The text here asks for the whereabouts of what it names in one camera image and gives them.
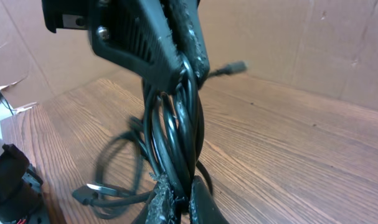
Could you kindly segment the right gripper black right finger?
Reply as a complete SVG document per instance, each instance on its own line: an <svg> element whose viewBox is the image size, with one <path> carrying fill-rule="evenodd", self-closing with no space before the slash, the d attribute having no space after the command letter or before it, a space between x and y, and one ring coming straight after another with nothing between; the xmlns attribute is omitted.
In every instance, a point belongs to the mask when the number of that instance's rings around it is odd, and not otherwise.
<svg viewBox="0 0 378 224"><path fill-rule="evenodd" d="M189 216L193 224L229 224L199 176L192 182Z"/></svg>

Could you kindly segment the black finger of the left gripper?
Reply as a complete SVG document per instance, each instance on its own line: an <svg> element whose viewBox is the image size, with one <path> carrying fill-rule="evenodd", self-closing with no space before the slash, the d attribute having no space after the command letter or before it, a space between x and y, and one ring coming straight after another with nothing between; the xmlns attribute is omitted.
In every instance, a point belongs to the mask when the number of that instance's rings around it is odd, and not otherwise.
<svg viewBox="0 0 378 224"><path fill-rule="evenodd" d="M158 0L42 0L46 28L87 30L95 55L172 93L182 60Z"/></svg>
<svg viewBox="0 0 378 224"><path fill-rule="evenodd" d="M163 1L173 40L187 57L200 88L207 79L210 63L198 15L199 3L200 0Z"/></svg>

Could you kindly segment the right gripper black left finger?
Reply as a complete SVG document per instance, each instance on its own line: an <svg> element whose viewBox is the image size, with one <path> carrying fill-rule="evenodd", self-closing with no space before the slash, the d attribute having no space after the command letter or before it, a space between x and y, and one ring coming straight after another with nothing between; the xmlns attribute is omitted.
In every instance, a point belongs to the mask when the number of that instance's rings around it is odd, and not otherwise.
<svg viewBox="0 0 378 224"><path fill-rule="evenodd" d="M140 223L176 223L174 194L165 174L151 174L156 185L140 213Z"/></svg>

